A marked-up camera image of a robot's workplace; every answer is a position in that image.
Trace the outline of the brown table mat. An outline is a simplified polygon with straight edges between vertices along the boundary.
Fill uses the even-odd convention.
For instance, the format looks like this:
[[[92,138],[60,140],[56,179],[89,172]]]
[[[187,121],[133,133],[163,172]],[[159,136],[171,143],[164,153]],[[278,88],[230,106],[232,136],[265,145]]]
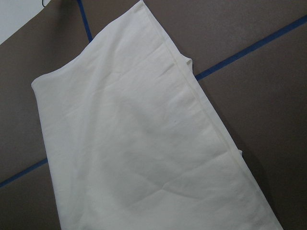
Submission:
[[[132,0],[0,3],[0,227],[58,230],[31,82],[76,57]],[[307,227],[307,3],[148,0],[285,230]]]

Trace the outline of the cream long-sleeve cat shirt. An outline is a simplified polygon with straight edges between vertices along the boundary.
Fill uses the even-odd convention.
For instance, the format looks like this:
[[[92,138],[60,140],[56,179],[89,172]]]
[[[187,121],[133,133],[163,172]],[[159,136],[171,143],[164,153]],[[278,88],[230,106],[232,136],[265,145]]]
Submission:
[[[31,86],[63,230],[281,229],[143,1]]]

